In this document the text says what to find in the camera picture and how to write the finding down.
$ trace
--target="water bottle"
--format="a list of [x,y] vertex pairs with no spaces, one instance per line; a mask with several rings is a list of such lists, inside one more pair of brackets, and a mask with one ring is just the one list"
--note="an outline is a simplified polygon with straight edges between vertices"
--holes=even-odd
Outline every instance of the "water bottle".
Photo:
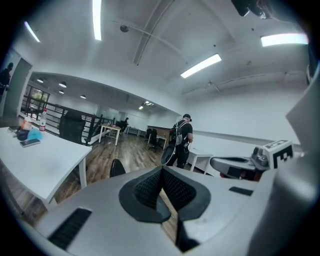
[[45,108],[40,117],[39,130],[43,134],[46,131],[47,109]]

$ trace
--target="doorway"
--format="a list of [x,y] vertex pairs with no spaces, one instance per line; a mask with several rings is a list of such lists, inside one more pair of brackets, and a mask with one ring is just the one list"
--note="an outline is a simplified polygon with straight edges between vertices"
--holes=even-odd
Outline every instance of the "doorway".
[[16,117],[20,112],[18,109],[21,93],[26,83],[26,78],[31,70],[32,66],[21,58],[15,68],[15,71],[11,77],[9,90],[7,92],[3,116]]

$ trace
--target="backpack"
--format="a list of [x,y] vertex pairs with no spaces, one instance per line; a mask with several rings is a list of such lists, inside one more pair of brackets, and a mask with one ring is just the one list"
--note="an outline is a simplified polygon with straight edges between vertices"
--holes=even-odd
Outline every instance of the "backpack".
[[182,144],[183,141],[186,139],[186,138],[182,137],[182,129],[181,129],[181,127],[184,126],[185,124],[187,124],[186,121],[181,123],[180,125],[178,125],[178,123],[176,123],[173,126],[173,128],[171,129],[172,130],[171,136],[172,136],[172,139],[175,140],[175,146]]

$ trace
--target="black cap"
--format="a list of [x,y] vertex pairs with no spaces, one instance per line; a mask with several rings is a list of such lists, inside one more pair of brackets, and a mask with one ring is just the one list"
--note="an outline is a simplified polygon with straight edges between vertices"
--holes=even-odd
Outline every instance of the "black cap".
[[189,114],[185,114],[183,118],[190,118],[190,122],[192,122],[191,116]]

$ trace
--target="white desk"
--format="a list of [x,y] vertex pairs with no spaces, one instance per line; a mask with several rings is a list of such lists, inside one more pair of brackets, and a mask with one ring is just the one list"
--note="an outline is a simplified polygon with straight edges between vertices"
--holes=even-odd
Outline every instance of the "white desk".
[[214,155],[210,154],[210,153],[207,153],[207,152],[204,152],[202,150],[196,149],[194,147],[190,149],[189,153],[193,155],[193,161],[192,161],[192,165],[191,165],[191,169],[190,169],[191,172],[194,171],[194,168],[195,168],[195,165],[196,165],[196,162],[197,162],[198,158],[208,158],[208,163],[207,163],[206,168],[204,170],[204,174],[206,174],[208,165],[210,164],[210,159]]
[[126,134],[128,134],[128,132],[129,132],[129,130],[136,130],[137,131],[137,133],[136,133],[136,136],[137,137],[139,137],[140,136],[140,130],[139,129],[137,129],[137,128],[133,128],[133,127],[128,127],[128,129],[126,129]]
[[0,160],[3,166],[49,210],[57,202],[54,194],[79,165],[81,188],[87,186],[86,155],[91,147],[45,132],[41,143],[22,147],[20,140],[0,128]]
[[116,136],[115,136],[115,145],[118,144],[118,138],[119,138],[119,133],[120,133],[120,130],[121,128],[120,127],[113,127],[113,126],[109,126],[107,124],[103,124],[101,125],[101,130],[100,130],[100,137],[99,137],[99,143],[101,141],[101,136],[102,136],[102,133],[103,133],[103,129],[109,129],[109,130],[115,130],[116,131]]
[[[151,138],[151,134],[149,134],[148,144],[150,142],[150,138]],[[156,138],[164,140],[163,150],[165,150],[166,144],[167,144],[167,139],[165,137],[161,137],[161,136],[158,136],[158,135],[156,136]]]

